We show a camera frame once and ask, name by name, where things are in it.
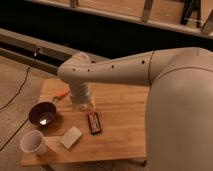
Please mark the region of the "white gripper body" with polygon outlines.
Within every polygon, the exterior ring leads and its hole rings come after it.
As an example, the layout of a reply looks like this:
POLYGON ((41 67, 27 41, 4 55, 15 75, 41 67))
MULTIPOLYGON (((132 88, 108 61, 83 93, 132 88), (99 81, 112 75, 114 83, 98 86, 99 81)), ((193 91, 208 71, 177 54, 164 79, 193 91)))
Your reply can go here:
POLYGON ((70 84, 69 88, 74 111, 92 111, 95 109, 91 88, 88 83, 70 84))

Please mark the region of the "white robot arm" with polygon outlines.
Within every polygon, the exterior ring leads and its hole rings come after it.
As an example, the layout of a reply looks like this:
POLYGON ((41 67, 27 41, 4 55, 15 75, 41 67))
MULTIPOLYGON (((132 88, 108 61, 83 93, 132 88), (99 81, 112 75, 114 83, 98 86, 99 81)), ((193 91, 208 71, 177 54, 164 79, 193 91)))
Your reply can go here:
POLYGON ((148 171, 213 171, 212 51, 175 48, 98 63, 78 52, 57 75, 77 103, 90 99, 90 82, 148 86, 148 171))

